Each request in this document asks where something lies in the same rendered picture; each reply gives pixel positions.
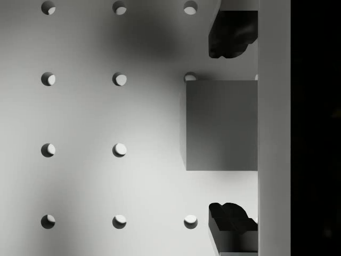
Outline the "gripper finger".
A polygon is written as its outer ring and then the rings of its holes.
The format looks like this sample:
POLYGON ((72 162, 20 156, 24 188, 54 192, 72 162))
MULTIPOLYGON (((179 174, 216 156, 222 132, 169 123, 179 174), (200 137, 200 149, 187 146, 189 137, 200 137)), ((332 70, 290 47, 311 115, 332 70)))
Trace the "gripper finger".
POLYGON ((208 53, 213 59, 236 58, 257 39, 257 11, 218 11, 208 35, 208 53))
POLYGON ((258 252, 258 224, 235 203, 211 203, 208 226, 218 252, 258 252))

